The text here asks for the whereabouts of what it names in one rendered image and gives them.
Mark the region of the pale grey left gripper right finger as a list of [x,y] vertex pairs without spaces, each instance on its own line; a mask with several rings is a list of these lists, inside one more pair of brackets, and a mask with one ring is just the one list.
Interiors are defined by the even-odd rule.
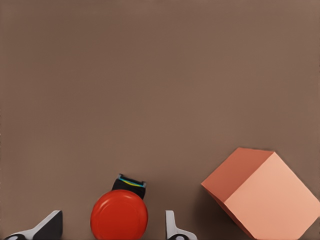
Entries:
[[197,236],[176,226],[173,210],[165,211],[166,240],[198,240]]

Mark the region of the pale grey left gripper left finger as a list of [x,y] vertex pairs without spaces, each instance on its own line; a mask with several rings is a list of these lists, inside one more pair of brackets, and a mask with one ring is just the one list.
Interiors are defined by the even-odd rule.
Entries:
[[4,240],[61,240],[63,235],[63,211],[54,210],[35,227],[15,232]]

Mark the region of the red push button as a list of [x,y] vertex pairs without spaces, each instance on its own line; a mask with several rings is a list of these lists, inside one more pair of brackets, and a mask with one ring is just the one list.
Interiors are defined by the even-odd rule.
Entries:
[[148,225],[147,183],[119,174],[94,204],[90,228],[97,240],[139,240]]

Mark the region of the pink storage box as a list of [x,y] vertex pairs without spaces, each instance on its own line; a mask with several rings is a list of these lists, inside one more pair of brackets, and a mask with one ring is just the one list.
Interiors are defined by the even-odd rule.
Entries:
[[255,240],[298,240],[320,217],[320,201],[275,151],[239,147],[201,185]]

